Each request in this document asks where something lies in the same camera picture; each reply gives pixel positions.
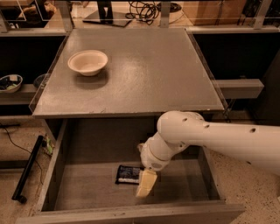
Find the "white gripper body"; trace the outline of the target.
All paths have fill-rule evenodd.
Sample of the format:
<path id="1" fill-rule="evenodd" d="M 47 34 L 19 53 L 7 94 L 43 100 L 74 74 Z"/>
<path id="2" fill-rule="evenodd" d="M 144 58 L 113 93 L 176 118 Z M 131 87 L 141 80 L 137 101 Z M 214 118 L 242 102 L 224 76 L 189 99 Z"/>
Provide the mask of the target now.
<path id="1" fill-rule="evenodd" d="M 170 163 L 172 157 L 172 147 L 161 137 L 150 137 L 140 152 L 142 165 L 154 172 L 162 171 Z"/>

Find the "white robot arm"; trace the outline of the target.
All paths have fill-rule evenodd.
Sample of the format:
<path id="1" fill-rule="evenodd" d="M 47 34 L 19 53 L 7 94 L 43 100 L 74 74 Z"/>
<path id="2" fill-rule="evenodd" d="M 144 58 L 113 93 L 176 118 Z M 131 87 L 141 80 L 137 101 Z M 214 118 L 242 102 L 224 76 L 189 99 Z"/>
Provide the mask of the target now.
<path id="1" fill-rule="evenodd" d="M 169 111 L 157 120 L 157 132 L 139 145 L 144 170 L 138 198 L 147 197 L 172 158 L 189 146 L 200 146 L 280 175 L 280 128 L 277 126 L 207 122 L 195 112 Z"/>

